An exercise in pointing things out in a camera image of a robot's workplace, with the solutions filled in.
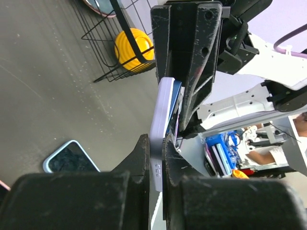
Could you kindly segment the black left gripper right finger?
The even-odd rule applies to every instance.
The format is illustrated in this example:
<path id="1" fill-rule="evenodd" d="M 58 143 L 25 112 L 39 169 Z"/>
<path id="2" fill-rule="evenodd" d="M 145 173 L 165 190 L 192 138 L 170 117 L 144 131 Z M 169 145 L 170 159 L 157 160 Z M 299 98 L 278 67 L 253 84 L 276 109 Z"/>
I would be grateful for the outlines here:
<path id="1" fill-rule="evenodd" d="M 307 212 L 288 185 L 274 179 L 201 175 L 162 143 L 163 211 L 169 230 L 304 230 Z"/>

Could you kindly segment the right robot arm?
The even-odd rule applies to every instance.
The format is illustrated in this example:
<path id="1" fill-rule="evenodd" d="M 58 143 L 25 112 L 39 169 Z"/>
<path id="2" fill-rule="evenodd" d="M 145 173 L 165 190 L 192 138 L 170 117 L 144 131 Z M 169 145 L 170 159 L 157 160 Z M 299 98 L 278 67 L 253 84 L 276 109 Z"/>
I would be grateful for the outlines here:
<path id="1" fill-rule="evenodd" d="M 258 122 L 261 115 L 290 114 L 307 103 L 307 59 L 248 30 L 269 0 L 166 0 L 151 9 L 158 98 L 150 130 L 162 138 L 171 120 L 183 137 L 232 129 L 234 121 Z M 217 72 L 262 82 L 205 103 Z"/>

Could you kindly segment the pink phone case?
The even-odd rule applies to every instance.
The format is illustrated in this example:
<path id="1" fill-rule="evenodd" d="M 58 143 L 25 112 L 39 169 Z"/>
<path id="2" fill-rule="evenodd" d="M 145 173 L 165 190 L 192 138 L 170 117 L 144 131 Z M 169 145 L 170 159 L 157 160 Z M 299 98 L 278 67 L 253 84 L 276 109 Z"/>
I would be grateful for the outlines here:
<path id="1" fill-rule="evenodd" d="M 8 185 L 6 185 L 3 181 L 0 181 L 0 185 L 7 191 L 11 190 L 11 188 Z"/>

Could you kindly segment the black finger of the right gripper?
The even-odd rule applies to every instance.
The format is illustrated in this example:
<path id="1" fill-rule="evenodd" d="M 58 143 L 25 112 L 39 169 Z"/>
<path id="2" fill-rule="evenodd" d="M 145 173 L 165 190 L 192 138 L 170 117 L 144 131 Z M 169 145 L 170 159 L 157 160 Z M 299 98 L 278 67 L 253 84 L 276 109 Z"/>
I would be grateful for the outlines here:
<path id="1" fill-rule="evenodd" d="M 179 120 L 181 131 L 197 125 L 193 115 L 209 96 L 221 33 L 219 1 L 169 1 L 151 9 L 158 79 L 171 77 L 185 88 Z"/>

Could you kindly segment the blue phone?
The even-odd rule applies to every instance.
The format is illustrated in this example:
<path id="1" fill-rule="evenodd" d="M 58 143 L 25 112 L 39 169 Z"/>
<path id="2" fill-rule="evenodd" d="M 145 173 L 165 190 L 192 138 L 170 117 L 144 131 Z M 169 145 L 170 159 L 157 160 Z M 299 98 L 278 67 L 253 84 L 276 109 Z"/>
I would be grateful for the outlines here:
<path id="1" fill-rule="evenodd" d="M 172 142 L 174 144 L 176 143 L 177 139 L 178 120 L 181 110 L 181 100 L 182 100 L 181 85 L 182 82 L 177 80 L 174 81 L 172 97 L 171 97 L 171 106 L 169 112 L 168 128 L 167 128 L 167 134 L 171 135 Z"/>

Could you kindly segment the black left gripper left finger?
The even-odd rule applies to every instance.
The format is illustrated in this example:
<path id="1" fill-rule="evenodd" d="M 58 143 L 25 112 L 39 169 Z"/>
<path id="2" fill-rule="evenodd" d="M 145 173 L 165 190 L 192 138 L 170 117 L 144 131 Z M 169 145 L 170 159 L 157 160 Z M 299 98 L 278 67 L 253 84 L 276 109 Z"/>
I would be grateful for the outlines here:
<path id="1" fill-rule="evenodd" d="M 3 230 L 148 230 L 150 147 L 142 134 L 110 172 L 20 177 L 0 207 Z"/>

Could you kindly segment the lavender phone case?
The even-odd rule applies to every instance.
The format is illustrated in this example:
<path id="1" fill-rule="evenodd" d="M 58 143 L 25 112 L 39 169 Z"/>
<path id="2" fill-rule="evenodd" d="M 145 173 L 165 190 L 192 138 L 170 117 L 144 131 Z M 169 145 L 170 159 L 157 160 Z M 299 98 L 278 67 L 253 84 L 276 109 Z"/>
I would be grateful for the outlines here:
<path id="1" fill-rule="evenodd" d="M 154 186 L 158 192 L 161 192 L 163 187 L 162 143 L 168 127 L 174 81 L 174 78 L 164 77 L 159 82 L 158 95 L 149 134 L 150 163 Z"/>

